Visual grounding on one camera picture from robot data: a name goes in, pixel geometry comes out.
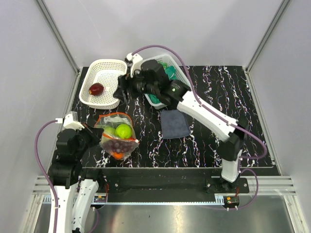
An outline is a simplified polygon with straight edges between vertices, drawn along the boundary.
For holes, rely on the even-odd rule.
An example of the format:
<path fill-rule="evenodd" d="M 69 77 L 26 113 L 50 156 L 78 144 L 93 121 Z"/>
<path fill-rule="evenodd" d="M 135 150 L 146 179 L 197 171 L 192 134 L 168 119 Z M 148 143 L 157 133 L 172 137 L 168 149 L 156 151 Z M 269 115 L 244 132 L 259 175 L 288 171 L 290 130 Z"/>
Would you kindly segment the clear zip top bag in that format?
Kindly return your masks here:
<path fill-rule="evenodd" d="M 125 160 L 139 146 L 133 122 L 126 113 L 100 115 L 95 127 L 103 129 L 100 146 L 116 160 Z"/>

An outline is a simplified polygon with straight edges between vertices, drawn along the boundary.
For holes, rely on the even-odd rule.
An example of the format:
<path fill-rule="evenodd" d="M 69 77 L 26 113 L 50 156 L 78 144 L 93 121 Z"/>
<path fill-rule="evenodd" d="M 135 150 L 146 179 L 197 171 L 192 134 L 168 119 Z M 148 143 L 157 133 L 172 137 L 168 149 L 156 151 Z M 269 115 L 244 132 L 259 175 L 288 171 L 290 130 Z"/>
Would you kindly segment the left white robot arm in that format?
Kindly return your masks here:
<path fill-rule="evenodd" d="M 100 170 L 83 170 L 84 153 L 99 145 L 103 129 L 84 126 L 64 129 L 57 136 L 55 159 L 48 170 L 51 181 L 51 233 L 84 233 L 86 218 L 96 192 L 104 189 Z"/>

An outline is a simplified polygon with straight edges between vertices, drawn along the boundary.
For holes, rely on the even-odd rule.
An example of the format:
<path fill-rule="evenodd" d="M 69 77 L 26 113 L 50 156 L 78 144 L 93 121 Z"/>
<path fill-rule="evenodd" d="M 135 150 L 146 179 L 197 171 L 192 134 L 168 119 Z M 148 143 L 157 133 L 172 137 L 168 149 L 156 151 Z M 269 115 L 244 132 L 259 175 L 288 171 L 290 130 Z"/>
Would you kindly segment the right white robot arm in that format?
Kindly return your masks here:
<path fill-rule="evenodd" d="M 221 188 L 232 192 L 238 187 L 239 157 L 246 138 L 245 127 L 201 100 L 192 87 L 180 80 L 170 80 L 156 60 L 143 62 L 138 69 L 118 77 L 113 96 L 128 101 L 141 94 L 153 94 L 161 103 L 175 107 L 196 119 L 222 141 L 218 154 L 222 159 Z"/>

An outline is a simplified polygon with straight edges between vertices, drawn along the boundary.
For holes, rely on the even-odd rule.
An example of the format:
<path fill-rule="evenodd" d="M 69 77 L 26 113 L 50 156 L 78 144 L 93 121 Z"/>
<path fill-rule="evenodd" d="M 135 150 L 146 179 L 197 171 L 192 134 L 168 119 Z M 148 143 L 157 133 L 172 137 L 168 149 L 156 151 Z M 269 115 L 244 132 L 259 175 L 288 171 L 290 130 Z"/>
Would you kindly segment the dark red fake apple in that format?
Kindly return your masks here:
<path fill-rule="evenodd" d="M 104 86 L 101 85 L 100 83 L 94 83 L 90 88 L 89 88 L 89 94 L 93 96 L 99 96 L 104 92 Z"/>

